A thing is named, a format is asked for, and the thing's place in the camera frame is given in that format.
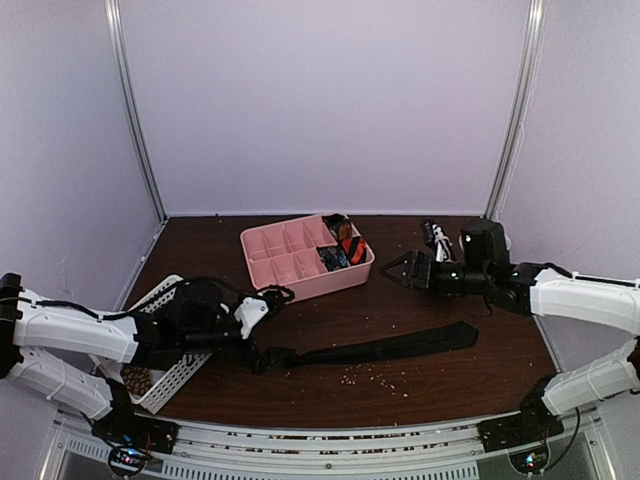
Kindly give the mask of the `black necktie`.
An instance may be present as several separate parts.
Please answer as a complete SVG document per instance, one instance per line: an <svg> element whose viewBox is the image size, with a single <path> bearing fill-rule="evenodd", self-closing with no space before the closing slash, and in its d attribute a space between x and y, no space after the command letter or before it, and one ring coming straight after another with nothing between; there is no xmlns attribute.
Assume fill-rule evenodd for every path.
<svg viewBox="0 0 640 480"><path fill-rule="evenodd" d="M334 346L299 354L293 349L272 347L251 351L248 365L255 375L274 367L292 369L307 365L353 365L421 357L474 346L479 330L459 321L441 327L384 339Z"/></svg>

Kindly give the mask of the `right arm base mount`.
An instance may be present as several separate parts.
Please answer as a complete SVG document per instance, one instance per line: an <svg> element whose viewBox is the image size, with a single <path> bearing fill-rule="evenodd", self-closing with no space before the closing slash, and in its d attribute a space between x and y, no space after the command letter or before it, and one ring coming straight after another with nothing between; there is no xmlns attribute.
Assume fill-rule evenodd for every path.
<svg viewBox="0 0 640 480"><path fill-rule="evenodd" d="M541 442L564 432L558 418L533 412L484 420L477 429L486 453Z"/></svg>

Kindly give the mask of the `white perforated plastic basket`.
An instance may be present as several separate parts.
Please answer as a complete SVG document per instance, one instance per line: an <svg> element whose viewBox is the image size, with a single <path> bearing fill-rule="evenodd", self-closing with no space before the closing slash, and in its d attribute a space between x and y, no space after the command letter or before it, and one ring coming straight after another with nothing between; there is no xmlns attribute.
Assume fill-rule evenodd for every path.
<svg viewBox="0 0 640 480"><path fill-rule="evenodd" d="M167 276L163 281L142 297L134 308L141 307L146 314L164 310L175 295L177 283L182 277L176 274ZM150 414L157 414L187 383L187 381L206 363L211 354L187 353L181 358L176 353L150 354L147 358L131 363L119 363L115 360L90 355L94 369L107 378L123 383L120 372L123 366L143 367L150 370L152 387L143 396L130 393L134 406Z"/></svg>

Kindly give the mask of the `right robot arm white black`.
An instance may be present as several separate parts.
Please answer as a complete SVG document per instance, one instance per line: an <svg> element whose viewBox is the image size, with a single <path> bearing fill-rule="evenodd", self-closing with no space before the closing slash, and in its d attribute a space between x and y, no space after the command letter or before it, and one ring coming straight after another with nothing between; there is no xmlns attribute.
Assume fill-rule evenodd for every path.
<svg viewBox="0 0 640 480"><path fill-rule="evenodd" d="M382 275L406 289L438 297L477 295L489 307L526 317L561 317L634 336L589 364L538 381L513 419L519 440L535 440L559 416L596 400L639 390L639 283L570 272L554 263L514 263L503 226L477 218L460 230L462 259L437 224L423 224L426 250L385 264Z"/></svg>

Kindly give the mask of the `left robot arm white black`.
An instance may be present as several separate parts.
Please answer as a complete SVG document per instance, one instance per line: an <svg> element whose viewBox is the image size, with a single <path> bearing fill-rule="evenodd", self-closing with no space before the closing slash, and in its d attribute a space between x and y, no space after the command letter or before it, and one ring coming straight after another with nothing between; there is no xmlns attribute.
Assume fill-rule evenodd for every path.
<svg viewBox="0 0 640 480"><path fill-rule="evenodd" d="M123 382L92 377L54 356L74 351L120 364L170 370L184 356L228 345L251 348L261 321L295 298L284 286L248 293L222 279L169 276L146 299L118 312L53 300L1 277L1 376L79 410L123 444L144 433Z"/></svg>

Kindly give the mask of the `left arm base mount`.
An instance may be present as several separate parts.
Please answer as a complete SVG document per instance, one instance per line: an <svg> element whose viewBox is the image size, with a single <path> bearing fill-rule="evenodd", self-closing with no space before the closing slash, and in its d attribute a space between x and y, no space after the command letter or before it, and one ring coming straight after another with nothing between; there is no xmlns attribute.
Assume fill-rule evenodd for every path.
<svg viewBox="0 0 640 480"><path fill-rule="evenodd" d="M113 445L133 447L143 453L171 454L176 444L179 425L144 416L126 420L91 422L92 433Z"/></svg>

